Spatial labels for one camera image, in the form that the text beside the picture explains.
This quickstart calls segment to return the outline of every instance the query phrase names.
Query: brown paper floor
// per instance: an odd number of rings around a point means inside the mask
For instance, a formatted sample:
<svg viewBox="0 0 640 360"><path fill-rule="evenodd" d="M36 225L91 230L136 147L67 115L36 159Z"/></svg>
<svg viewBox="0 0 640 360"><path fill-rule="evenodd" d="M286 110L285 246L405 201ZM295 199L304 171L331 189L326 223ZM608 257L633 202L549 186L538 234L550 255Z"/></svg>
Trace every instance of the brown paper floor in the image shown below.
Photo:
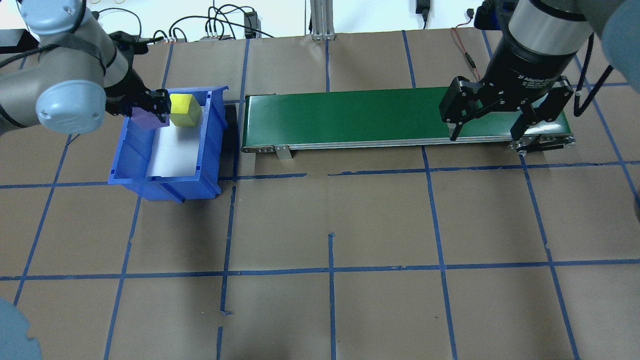
<svg viewBox="0 0 640 360"><path fill-rule="evenodd" d="M460 33L484 71L500 33ZM604 61L597 45L589 82ZM247 94L473 78L446 29L155 45L134 66L152 88L228 85L232 123ZM571 109L578 146L524 160L474 144L281 161L237 156L231 130L223 193L184 204L106 185L120 117L69 146L8 133L0 296L49 360L638 359L640 95L616 73Z"/></svg>

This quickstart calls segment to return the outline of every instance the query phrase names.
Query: yellow cube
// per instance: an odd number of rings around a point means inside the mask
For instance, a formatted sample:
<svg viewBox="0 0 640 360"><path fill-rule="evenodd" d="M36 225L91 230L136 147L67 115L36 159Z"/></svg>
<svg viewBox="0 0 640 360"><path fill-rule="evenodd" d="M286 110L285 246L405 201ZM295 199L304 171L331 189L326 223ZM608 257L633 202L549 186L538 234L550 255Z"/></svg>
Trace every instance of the yellow cube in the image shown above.
<svg viewBox="0 0 640 360"><path fill-rule="evenodd" d="M175 126L194 127L202 116L202 109L191 94L171 94L171 115Z"/></svg>

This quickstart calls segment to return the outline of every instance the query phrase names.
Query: blue plastic bin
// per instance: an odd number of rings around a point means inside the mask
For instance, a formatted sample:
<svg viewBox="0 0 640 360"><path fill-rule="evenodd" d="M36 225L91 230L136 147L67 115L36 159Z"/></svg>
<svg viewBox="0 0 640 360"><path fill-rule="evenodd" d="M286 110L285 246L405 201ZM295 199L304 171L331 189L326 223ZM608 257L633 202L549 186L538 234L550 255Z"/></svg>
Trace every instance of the blue plastic bin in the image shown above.
<svg viewBox="0 0 640 360"><path fill-rule="evenodd" d="M221 193L218 186L222 132L227 128L222 93L227 86L216 88L176 88L169 93L193 94L204 106L200 126L200 144L195 173L192 176L147 176L147 167L156 129L143 130L125 118L120 141L113 158L108 183L122 185L146 200L213 199Z"/></svg>

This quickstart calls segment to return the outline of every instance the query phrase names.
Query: blue tape line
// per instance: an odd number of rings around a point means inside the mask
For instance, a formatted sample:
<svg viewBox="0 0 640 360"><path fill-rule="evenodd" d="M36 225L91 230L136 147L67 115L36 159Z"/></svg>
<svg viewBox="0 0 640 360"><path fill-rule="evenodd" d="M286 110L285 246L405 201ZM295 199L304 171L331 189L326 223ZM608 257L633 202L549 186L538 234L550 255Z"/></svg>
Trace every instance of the blue tape line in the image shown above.
<svg viewBox="0 0 640 360"><path fill-rule="evenodd" d="M447 270L471 270L471 269L503 269L503 268L539 268L547 266L547 261L530 263L487 263L487 264L453 264L446 265Z"/></svg>
<svg viewBox="0 0 640 360"><path fill-rule="evenodd" d="M122 288L124 287L124 279L127 274L127 266L129 265L129 256L131 255L131 240L133 234L136 232L136 226L138 225L138 214L140 213L140 204L142 203L142 196L138 195L136 201L136 207L133 211L133 218L131 219L131 230L129 231L129 240L127 241L127 248L124 253L124 259L122 260L122 269L120 270L120 276L118 280L118 290L116 291L116 299L113 303L113 312L111 313L111 321L109 323L109 332L107 333L107 343L104 347L104 360L109 359L109 353L111 352L111 340L113 339L113 330L116 325L116 319L118 317L118 308L120 307L120 299L122 297Z"/></svg>
<svg viewBox="0 0 640 360"><path fill-rule="evenodd" d="M305 177L306 172L299 174L276 174L276 175L252 175L252 176L238 176L238 180L262 180L262 179L290 179L292 177Z"/></svg>
<svg viewBox="0 0 640 360"><path fill-rule="evenodd" d="M447 270L500 269L500 268L538 268L547 266L548 261L530 263L478 263L478 264L448 264ZM554 266L597 266L597 265L638 265L640 259L597 259L597 260L569 260L554 261ZM389 271L425 271L439 270L440 265L408 265L408 266L343 266L334 267L333 272L389 272ZM269 276L292 274L325 274L329 268L299 268L282 270L236 270L227 272L228 276ZM222 271L208 272L160 272L125 274L126 279L163 279L176 277L221 277ZM79 274L79 275L28 275L27 281L47 280L90 280L90 279L119 279L120 274ZM0 276L0 281L16 281L21 276Z"/></svg>
<svg viewBox="0 0 640 360"><path fill-rule="evenodd" d="M120 274L80 274L80 275L29 275L27 281L35 280L96 280L119 279Z"/></svg>
<svg viewBox="0 0 640 360"><path fill-rule="evenodd" d="M527 168L610 167L610 166L620 166L620 162L612 161L610 163L575 163L575 164L541 164L541 165L527 164Z"/></svg>
<svg viewBox="0 0 640 360"><path fill-rule="evenodd" d="M413 62L411 61L411 51L409 50L409 41L406 39L406 31L402 30L402 38L404 40L404 50L406 51L406 61L409 63L409 75L411 75L411 87L415 89L415 74L413 73Z"/></svg>
<svg viewBox="0 0 640 360"><path fill-rule="evenodd" d="M223 277L222 277L222 290L220 295L220 312L224 315L230 315L230 313L225 310L227 306L227 281L228 281L228 271L229 271L229 260L231 257L231 238L233 237L234 231L234 212L236 205L236 187L234 186L231 190L231 204L229 205L229 221L227 225L227 247L225 249L225 266L223 269Z"/></svg>
<svg viewBox="0 0 640 360"><path fill-rule="evenodd" d="M482 36L484 38L484 44L486 46L486 51L489 53L489 59L493 58L493 51L491 50L491 45L489 44L489 38L486 36L486 30L482 30Z"/></svg>
<svg viewBox="0 0 640 360"><path fill-rule="evenodd" d="M328 176L352 176L352 175L381 175L381 174L413 174L424 172L423 168L406 168L399 170L360 170L343 171L339 174L329 174Z"/></svg>
<svg viewBox="0 0 640 360"><path fill-rule="evenodd" d="M610 87L610 86L629 86L629 83L605 83L602 84L603 87Z"/></svg>
<svg viewBox="0 0 640 360"><path fill-rule="evenodd" d="M240 162L240 143L241 143L241 133L240 133L240 129L242 128L242 118L243 118L243 111L244 111L244 88L246 86L246 69L247 66L249 64L249 44L250 44L251 40L250 39L246 39L246 43L244 44L244 60L243 60L243 65L242 65L242 81L240 82L240 102L239 102L239 106L238 106L238 120L237 120L237 127L238 127L238 134L237 134L237 146L236 146L236 151L234 153L234 169L233 169L233 176L237 177L238 176L238 164Z"/></svg>
<svg viewBox="0 0 640 360"><path fill-rule="evenodd" d="M429 167L429 159L427 152L422 146L422 159L424 160L425 174L427 175L427 188L429 190L429 204L431 206L431 217L433 219L433 230L436 236L436 247L438 249L438 264L440 265L440 278L442 281L442 294L444 296L444 307L447 314L447 327L449 328L449 341L451 342L451 355L454 360L458 359L458 350L456 348L456 337L453 331L453 318L451 316L451 303L449 302L449 287L447 285L447 274L444 262L444 254L442 252L442 241L440 238L440 226L438 225L438 213L436 211L436 202L433 196L433 185L431 182L431 168Z"/></svg>
<svg viewBox="0 0 640 360"><path fill-rule="evenodd" d="M294 274L321 274L329 272L329 268L299 268L281 270L236 270L229 271L229 276L265 276L265 275L294 275Z"/></svg>
<svg viewBox="0 0 640 360"><path fill-rule="evenodd" d="M32 188L52 188L53 184L17 184L0 185L0 189L32 189Z"/></svg>
<svg viewBox="0 0 640 360"><path fill-rule="evenodd" d="M580 59L578 59L578 56L574 55L573 59L575 60L576 65L578 65L578 69L580 70L580 72L582 72L582 64L580 62ZM591 84L589 83L589 81L586 78L584 79L584 83L586 85L586 88L589 91L592 91L593 87L591 86ZM629 187L631 187L631 192L633 193L634 198L636 199L636 204L638 206L640 206L640 195L638 195L638 191L636 189L636 185L634 184L634 181L631 178L631 174L629 173L629 169L627 168L625 160L622 157L622 153L620 152L620 148L618 148L618 144L616 143L615 139L613 138L613 134L611 133L611 130L609 129L609 125L607 124L607 120L605 119L604 114L602 113L602 110L600 109L600 105L598 105L598 101L595 98L593 99L593 106L596 109L596 112L598 113L598 116L600 117L600 121L602 123L602 126L604 127L604 130L607 133L607 136L609 137L609 141L611 142L611 146L613 147L613 150L616 153L616 157L618 157L618 161L620 162L620 165L622 166L622 171L625 173L625 177L627 178L627 182L629 183Z"/></svg>
<svg viewBox="0 0 640 360"><path fill-rule="evenodd" d="M124 286L124 274L127 273L127 264L129 262L129 254L131 253L131 241L127 242L127 250L124 254L124 260L122 261L122 270L120 272L120 280L118 281L118 291L116 291L116 299L113 303L113 312L111 313L111 321L109 323L109 332L107 333L107 343L104 347L104 360L109 359L109 353L111 352L111 340L113 339L113 330L116 325L116 317L118 316L118 308L120 307L120 298L122 296L122 288Z"/></svg>
<svg viewBox="0 0 640 360"><path fill-rule="evenodd" d="M53 186L57 187L57 188L68 188L71 186L104 186L104 185L108 185L109 183L107 183L106 181L90 181L87 183L59 183L59 184L55 184Z"/></svg>
<svg viewBox="0 0 640 360"><path fill-rule="evenodd" d="M125 274L126 279L169 279L175 277L217 277L222 276L222 271L201 271L201 272L154 272L154 273L133 273Z"/></svg>
<svg viewBox="0 0 640 360"><path fill-rule="evenodd" d="M222 356L222 326L218 327L218 342L216 344L216 360Z"/></svg>
<svg viewBox="0 0 640 360"><path fill-rule="evenodd" d="M131 220L131 230L129 231L129 241L133 239L133 235L136 233L136 226L138 225L138 215L140 213L140 205L142 203L142 196L138 195L136 201L136 209L133 211L133 220Z"/></svg>
<svg viewBox="0 0 640 360"><path fill-rule="evenodd" d="M329 40L324 41L324 71L326 73L326 92L331 92L331 81L329 78Z"/></svg>
<svg viewBox="0 0 640 360"><path fill-rule="evenodd" d="M522 168L520 165L496 165L496 166L485 166L485 167L441 167L441 168L432 168L430 172L439 172L439 171L460 171L460 170L513 170L517 168Z"/></svg>
<svg viewBox="0 0 640 360"><path fill-rule="evenodd" d="M551 250L548 247L547 241L547 232L545 230L545 226L542 222L542 216L540 215L540 208L538 207L538 201L536 200L536 194L533 190L533 184L531 183L531 177L529 175L529 170L527 169L527 163L524 160L524 157L520 157L520 162L522 163L522 170L524 172L525 180L527 181L527 187L529 189L529 196L531 198L531 202L533 204L533 210L536 214L536 220L538 221L538 228L540 229L540 236L542 237L542 243L545 247L545 252L547 254L547 261L549 268L551 270L551 277L553 278L554 287L556 288L556 294L558 297L558 303L560 305L560 311L562 312L562 317L564 320L564 327L566 328L567 336L569 337L569 344L571 345L571 350L573 352L573 358L578 360L580 359L580 355L578 353L577 345L575 344L575 338L573 337L573 330L571 328L571 323L569 321L569 315L566 311L566 306L564 304L564 298L562 296L562 289L560 288L560 282L557 277L556 268L554 266L554 259L551 255Z"/></svg>
<svg viewBox="0 0 640 360"><path fill-rule="evenodd" d="M164 68L164 77L162 79L161 88L166 86L166 78L169 76L169 67L171 66L171 57L173 56L173 43L169 45L169 55L166 57L166 67Z"/></svg>
<svg viewBox="0 0 640 360"><path fill-rule="evenodd" d="M591 266L591 265L629 265L640 264L640 259L612 259L612 260L570 260L555 261L555 266Z"/></svg>
<svg viewBox="0 0 640 360"><path fill-rule="evenodd" d="M71 139L71 135L67 137L68 143ZM62 171L62 165L65 162L65 158L67 157L68 146L65 146L62 150L62 155L60 156L60 162L58 163L58 168L56 169L56 175L53 179L53 185L58 182L58 178L60 177L60 172ZM38 241L40 240L40 234L42 234L42 227L44 226L44 222L47 218L47 213L49 212L49 206L51 205L51 199L53 199L53 193L55 191L55 187L52 187L49 191L49 197L47 198L47 202L45 203L44 210L42 211L42 217L40 217L40 223L38 224L38 231L36 231L36 235L33 238L33 243L31 244L31 249L29 250L29 256L27 257L27 263L24 265L24 270L22 271L22 277L20 278L20 283L18 284L18 290L15 292L15 297L13 298L13 305L18 306L18 301L20 301L20 295L22 294L22 287L24 286L24 281L26 280L27 274L29 273L29 268L31 267L31 262L33 260L33 254L36 252L36 247L38 246Z"/></svg>
<svg viewBox="0 0 640 360"><path fill-rule="evenodd" d="M620 160L620 164L622 166L622 171L625 173L625 177L627 178L627 182L629 183L629 187L631 188L631 192L634 194L634 198L636 199L636 204L638 206L640 206L640 196L638 196L638 191L636 188L636 184L634 184L634 180L631 178L631 173L629 172L629 169L627 168L627 165L624 162L624 159L622 158L622 153L620 152L620 150L618 149L618 145L616 144L616 141L613 138L613 134L611 133L611 130L609 130L609 125L607 125L607 121L604 117L604 114L602 113L602 110L600 109L600 106L598 105L598 101L596 99L593 99L593 106L596 108L596 112L598 113L598 116L600 117L600 120L602 121L602 125L604 126L605 130L607 131L607 135L609 135L609 139L611 140L611 145L613 146L613 149L616 151L616 155L618 157L618 159Z"/></svg>
<svg viewBox="0 0 640 360"><path fill-rule="evenodd" d="M336 337L335 337L335 285L333 270L333 239L334 233L329 234L329 307L330 307L330 325L331 325L331 360L336 360Z"/></svg>

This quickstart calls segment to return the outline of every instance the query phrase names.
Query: white wall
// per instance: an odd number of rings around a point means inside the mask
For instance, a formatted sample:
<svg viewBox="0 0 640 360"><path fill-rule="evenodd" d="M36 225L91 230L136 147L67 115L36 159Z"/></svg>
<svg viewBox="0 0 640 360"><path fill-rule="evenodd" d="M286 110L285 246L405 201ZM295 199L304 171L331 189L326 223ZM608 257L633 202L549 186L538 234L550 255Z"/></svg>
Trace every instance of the white wall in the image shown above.
<svg viewBox="0 0 640 360"><path fill-rule="evenodd" d="M100 0L89 4L91 10L122 7L137 13L142 20L143 37L151 37L155 30L167 31L177 19L187 15L206 15L211 0L125 0L116 4L115 0ZM225 4L216 1L216 6ZM482 0L432 0L427 28L450 28L465 22L467 8L476 9ZM262 30L275 37L300 36L307 33L310 17L309 0L242 0L236 5L253 6L262 21ZM335 0L334 23L338 33L360 33L422 29L422 17L415 13L415 0ZM138 21L130 13L105 12L100 23L108 33L122 30L138 33ZM243 24L240 13L229 14L231 22ZM188 19L179 23L189 41L205 36L205 19ZM0 29L25 28L14 0L0 0ZM236 28L238 37L243 29Z"/></svg>

